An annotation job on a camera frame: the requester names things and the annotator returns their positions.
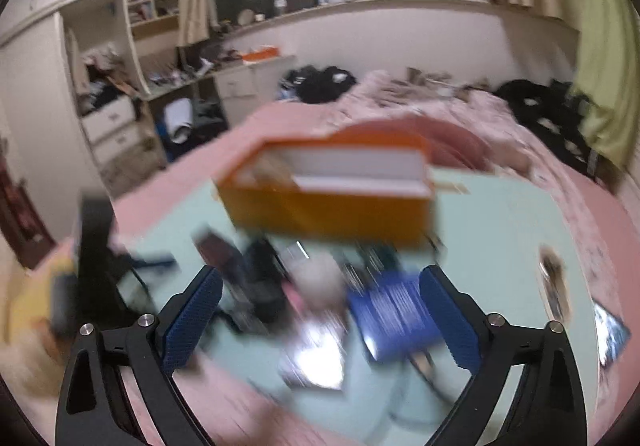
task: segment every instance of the bedside cabinet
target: bedside cabinet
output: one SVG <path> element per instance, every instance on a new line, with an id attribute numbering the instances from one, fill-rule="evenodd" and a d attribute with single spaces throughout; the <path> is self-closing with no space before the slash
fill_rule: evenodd
<path id="1" fill-rule="evenodd" d="M 214 73 L 229 128 L 235 128 L 260 106 L 275 100 L 279 80 L 295 66 L 295 56 L 280 56 Z"/>

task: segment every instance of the yellow-green curtain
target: yellow-green curtain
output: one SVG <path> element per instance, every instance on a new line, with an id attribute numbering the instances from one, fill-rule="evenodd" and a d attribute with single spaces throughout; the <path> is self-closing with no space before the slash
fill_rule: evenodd
<path id="1" fill-rule="evenodd" d="M 630 0 L 584 0 L 574 93 L 593 101 L 580 132 L 618 168 L 634 148 L 640 117 L 640 32 Z"/>

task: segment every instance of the light green table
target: light green table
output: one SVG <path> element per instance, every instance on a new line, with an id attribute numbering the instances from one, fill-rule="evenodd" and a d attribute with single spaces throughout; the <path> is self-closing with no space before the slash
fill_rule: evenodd
<path id="1" fill-rule="evenodd" d="M 456 288 L 473 296 L 485 313 L 500 313 L 515 325 L 544 327 L 548 317 L 536 278 L 540 245 L 550 245 L 562 257 L 573 311 L 567 332 L 589 418 L 595 408 L 598 385 L 593 306 L 560 210 L 544 191 L 517 179 L 444 169 L 434 170 L 434 178 L 462 184 L 468 190 L 467 194 L 438 193 L 436 231 L 446 248 L 440 265 Z M 212 184 L 202 185 L 135 245 L 135 251 L 142 254 L 171 252 L 178 262 L 180 273 L 152 287 L 159 307 L 185 289 L 204 264 L 191 240 L 193 233 L 209 225 L 240 248 L 247 243 L 212 191 Z M 276 246 L 287 243 L 279 239 L 274 242 Z M 305 246 L 311 252 L 315 247 L 307 241 Z M 428 251 L 402 252 L 401 261 L 407 272 L 415 273 L 433 263 Z M 238 340 L 222 323 L 215 336 L 206 352 L 223 368 L 276 396 L 288 390 L 277 373 L 278 343 L 261 338 Z M 412 368 L 401 363 L 367 363 L 354 325 L 347 348 L 343 391 L 296 390 L 289 394 L 289 408 L 311 423 L 367 444 L 425 444 L 448 409 L 442 407 Z M 468 380 L 468 372 L 455 365 L 444 345 L 431 352 L 438 385 L 456 398 Z M 500 428 L 521 369 L 512 368 L 483 440 L 494 438 Z M 400 390 L 404 397 L 398 397 Z M 424 425 L 401 428 L 386 418 L 389 410 Z"/>

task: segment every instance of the blue package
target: blue package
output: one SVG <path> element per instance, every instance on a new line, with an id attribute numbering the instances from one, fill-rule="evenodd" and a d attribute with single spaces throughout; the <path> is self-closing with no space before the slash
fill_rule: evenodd
<path id="1" fill-rule="evenodd" d="M 349 305 L 366 349 L 376 362 L 403 358 L 442 340 L 420 298 L 419 276 L 393 276 Z"/>

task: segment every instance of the white ball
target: white ball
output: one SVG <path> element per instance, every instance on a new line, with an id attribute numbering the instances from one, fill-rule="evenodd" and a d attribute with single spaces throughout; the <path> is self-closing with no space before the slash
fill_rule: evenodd
<path id="1" fill-rule="evenodd" d="M 330 252 L 311 254 L 289 271 L 300 296 L 310 309 L 322 310 L 344 305 L 346 283 L 340 266 Z"/>

